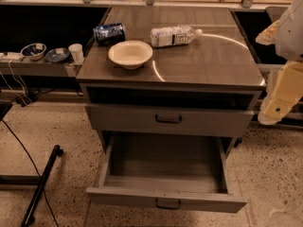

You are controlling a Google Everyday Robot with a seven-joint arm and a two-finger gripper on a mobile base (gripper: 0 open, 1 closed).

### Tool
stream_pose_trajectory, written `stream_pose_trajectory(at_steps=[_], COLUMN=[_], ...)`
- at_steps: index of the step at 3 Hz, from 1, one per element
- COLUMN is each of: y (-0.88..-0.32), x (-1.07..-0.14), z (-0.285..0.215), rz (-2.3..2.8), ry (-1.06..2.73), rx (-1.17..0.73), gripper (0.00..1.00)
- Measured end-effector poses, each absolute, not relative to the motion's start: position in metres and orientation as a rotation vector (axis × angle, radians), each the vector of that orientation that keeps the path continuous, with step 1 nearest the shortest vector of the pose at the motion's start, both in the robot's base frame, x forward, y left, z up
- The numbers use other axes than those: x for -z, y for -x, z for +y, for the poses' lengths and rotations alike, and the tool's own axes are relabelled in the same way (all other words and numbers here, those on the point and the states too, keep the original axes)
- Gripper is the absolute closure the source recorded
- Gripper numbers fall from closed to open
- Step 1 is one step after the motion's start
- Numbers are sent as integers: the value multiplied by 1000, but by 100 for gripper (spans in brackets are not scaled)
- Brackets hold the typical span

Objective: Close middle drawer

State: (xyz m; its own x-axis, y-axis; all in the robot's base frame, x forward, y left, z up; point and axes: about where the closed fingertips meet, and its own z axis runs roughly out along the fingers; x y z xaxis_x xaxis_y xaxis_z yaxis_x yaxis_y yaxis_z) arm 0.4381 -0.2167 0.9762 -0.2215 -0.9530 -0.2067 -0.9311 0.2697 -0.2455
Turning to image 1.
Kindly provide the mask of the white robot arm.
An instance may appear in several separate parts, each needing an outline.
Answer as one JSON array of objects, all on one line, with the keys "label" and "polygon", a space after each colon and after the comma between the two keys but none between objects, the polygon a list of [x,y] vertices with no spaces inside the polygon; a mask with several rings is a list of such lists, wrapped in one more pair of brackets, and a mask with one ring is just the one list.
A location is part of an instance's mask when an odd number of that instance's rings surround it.
[{"label": "white robot arm", "polygon": [[287,61],[269,73],[267,95],[258,113],[259,123],[274,125],[303,97],[303,0],[294,0],[257,36],[256,42],[273,44],[276,54]]}]

